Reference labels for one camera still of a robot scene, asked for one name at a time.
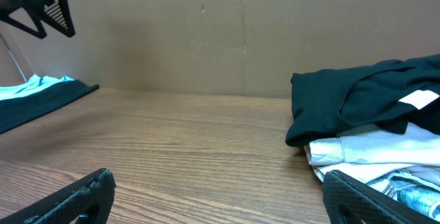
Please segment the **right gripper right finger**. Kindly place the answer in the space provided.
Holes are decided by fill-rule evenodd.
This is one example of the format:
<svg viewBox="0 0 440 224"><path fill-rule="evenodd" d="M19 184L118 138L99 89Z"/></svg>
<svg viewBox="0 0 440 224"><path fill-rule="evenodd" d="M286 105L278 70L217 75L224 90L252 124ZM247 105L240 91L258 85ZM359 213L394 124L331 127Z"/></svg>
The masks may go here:
<svg viewBox="0 0 440 224"><path fill-rule="evenodd" d="M439 224L339 170L325 175L322 190L331 224Z"/></svg>

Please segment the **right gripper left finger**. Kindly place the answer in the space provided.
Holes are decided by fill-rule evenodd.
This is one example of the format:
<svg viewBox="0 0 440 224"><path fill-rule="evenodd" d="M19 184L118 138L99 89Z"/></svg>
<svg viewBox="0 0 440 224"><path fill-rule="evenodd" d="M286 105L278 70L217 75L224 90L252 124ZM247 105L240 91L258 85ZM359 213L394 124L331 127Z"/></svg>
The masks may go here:
<svg viewBox="0 0 440 224"><path fill-rule="evenodd" d="M1 224L105 224L115 193L116 183L112 172L100 168L1 219Z"/></svg>

